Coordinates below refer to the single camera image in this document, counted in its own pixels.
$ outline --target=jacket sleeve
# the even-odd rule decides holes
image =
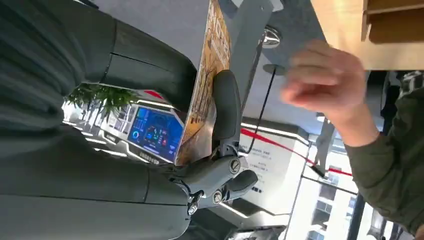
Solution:
[[[405,225],[399,212],[404,173],[391,137],[380,135],[366,146],[346,146],[346,151],[359,193],[382,216]]]

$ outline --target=blue display screen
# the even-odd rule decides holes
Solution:
[[[169,161],[174,161],[183,126],[171,113],[139,107],[128,141]]]

